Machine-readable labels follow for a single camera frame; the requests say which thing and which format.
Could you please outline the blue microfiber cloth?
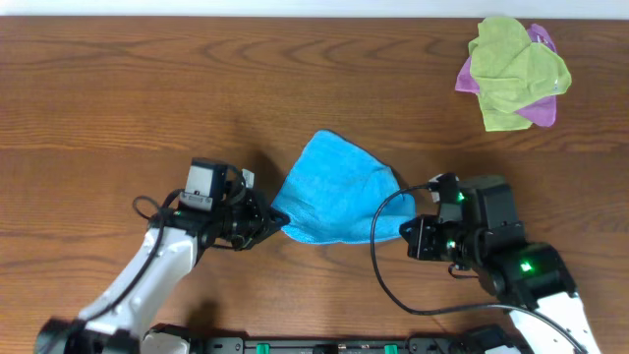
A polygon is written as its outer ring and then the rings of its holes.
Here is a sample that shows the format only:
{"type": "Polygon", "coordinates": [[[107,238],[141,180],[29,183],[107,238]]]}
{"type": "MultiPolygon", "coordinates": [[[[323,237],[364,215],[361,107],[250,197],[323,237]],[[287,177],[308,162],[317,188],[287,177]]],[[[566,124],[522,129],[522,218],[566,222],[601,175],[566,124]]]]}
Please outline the blue microfiber cloth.
{"type": "Polygon", "coordinates": [[[389,166],[321,130],[304,147],[272,206],[289,216],[282,231],[295,241],[367,244],[377,209],[399,189],[389,166]]]}

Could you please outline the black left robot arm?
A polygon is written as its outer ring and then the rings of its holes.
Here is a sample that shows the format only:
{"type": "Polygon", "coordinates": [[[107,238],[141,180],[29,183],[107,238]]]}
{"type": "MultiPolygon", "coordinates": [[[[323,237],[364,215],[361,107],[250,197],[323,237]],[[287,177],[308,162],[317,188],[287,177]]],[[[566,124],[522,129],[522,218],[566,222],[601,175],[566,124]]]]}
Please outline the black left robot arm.
{"type": "Polygon", "coordinates": [[[141,248],[118,277],[72,321],[50,319],[37,335],[35,352],[140,352],[163,302],[205,250],[249,250],[290,218],[252,189],[233,200],[179,189],[147,221],[141,248]]]}

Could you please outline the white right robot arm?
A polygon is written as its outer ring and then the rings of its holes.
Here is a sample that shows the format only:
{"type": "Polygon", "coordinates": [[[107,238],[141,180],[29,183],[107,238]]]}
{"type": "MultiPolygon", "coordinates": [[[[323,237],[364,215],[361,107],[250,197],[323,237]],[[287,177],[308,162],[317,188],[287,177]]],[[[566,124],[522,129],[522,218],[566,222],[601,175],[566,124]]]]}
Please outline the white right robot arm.
{"type": "Polygon", "coordinates": [[[534,351],[599,352],[574,278],[556,249],[528,241],[504,177],[460,180],[445,173],[428,189],[437,213],[399,228],[410,258],[446,262],[452,276],[477,279],[510,306],[513,324],[534,351]]]}

